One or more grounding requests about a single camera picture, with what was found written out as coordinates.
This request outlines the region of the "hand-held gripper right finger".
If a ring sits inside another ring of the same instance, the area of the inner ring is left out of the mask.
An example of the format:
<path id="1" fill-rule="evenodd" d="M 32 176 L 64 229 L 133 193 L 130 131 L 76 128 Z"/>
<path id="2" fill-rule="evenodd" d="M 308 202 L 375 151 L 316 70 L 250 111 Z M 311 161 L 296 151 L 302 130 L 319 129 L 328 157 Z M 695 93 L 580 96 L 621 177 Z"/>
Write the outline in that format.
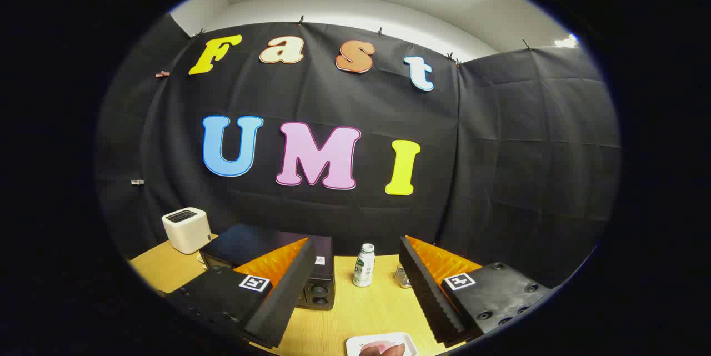
<path id="1" fill-rule="evenodd" d="M 551 289 L 501 262 L 480 265 L 404 235 L 399 264 L 437 343 L 488 335 L 548 298 Z"/>

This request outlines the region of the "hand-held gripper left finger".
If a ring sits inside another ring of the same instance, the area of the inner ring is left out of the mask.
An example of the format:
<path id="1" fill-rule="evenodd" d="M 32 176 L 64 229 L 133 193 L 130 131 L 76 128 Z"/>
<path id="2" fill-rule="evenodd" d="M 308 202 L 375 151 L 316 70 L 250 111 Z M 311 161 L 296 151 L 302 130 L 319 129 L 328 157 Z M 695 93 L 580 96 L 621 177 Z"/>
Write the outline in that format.
<path id="1" fill-rule="evenodd" d="M 276 348 L 316 258 L 313 239 L 305 237 L 240 267 L 208 267 L 163 298 L 221 338 Z"/>

